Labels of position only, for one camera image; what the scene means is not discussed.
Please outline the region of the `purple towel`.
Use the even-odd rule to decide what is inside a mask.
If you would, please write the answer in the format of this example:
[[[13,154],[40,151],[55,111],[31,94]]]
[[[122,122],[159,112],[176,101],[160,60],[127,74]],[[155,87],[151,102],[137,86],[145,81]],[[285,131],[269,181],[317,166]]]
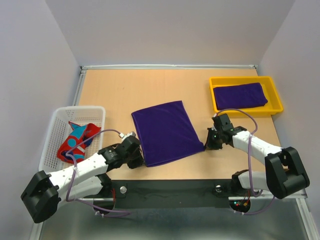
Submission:
[[[268,103],[258,82],[213,88],[218,110],[263,107]]]
[[[147,167],[157,167],[203,152],[181,100],[131,113]]]

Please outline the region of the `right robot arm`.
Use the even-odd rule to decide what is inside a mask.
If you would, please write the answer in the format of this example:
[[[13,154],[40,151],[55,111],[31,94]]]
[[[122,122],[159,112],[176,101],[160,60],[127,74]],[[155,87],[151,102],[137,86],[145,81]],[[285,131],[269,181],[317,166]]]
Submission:
[[[213,126],[207,129],[207,150],[220,150],[223,145],[229,145],[265,167],[264,171],[253,171],[249,165],[234,173],[229,187],[233,194],[242,195],[247,190],[252,194],[268,191],[277,199],[284,199],[310,186],[309,176],[295,148],[272,145],[242,126],[233,126],[226,113],[215,114],[212,120]]]

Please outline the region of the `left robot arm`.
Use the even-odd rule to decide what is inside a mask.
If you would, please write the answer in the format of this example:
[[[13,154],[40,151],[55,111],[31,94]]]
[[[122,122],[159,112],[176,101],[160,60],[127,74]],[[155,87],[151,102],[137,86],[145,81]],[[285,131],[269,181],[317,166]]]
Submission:
[[[121,143],[100,149],[76,166],[35,173],[20,197],[33,222],[46,221],[66,202],[95,195],[114,195],[115,188],[107,172],[124,164],[131,169],[142,166],[140,145],[135,136],[129,135]]]

